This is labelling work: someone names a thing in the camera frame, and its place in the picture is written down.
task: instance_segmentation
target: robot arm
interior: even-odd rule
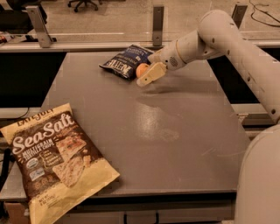
[[[172,41],[152,54],[149,61],[162,62],[168,70],[177,70],[193,60],[210,59],[219,53],[227,56],[277,123],[280,118],[280,63],[244,39],[233,19],[222,10],[209,11],[200,20],[197,31]],[[149,83],[140,82],[139,86]]]
[[[239,33],[224,11],[209,11],[197,31],[171,42],[149,57],[177,70],[193,60],[226,55],[272,120],[280,118],[280,63]],[[148,69],[137,84],[162,75]],[[277,224],[280,221],[280,125],[266,129],[247,148],[241,165],[234,224]]]

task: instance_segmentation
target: dark blue chip bag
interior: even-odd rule
[[[141,63],[150,63],[148,56],[151,54],[153,54],[153,51],[149,49],[131,45],[124,52],[118,53],[104,65],[99,66],[124,79],[133,80],[136,77],[137,67]]]

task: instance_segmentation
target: office chair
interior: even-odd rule
[[[25,11],[25,7],[29,5],[38,5],[44,22],[46,24],[46,12],[44,11],[40,1],[26,0],[7,0],[11,10],[5,10],[0,4],[0,31],[11,34],[26,34],[33,29],[32,22]]]
[[[81,5],[81,4],[85,4],[86,6],[88,4],[92,4],[94,6],[94,9],[96,11],[98,11],[98,6],[96,3],[93,3],[91,0],[72,0],[72,1],[69,1],[68,3],[68,7],[71,7],[71,3],[75,3],[75,2],[78,2],[76,7],[74,8],[74,12],[78,12],[78,7]]]

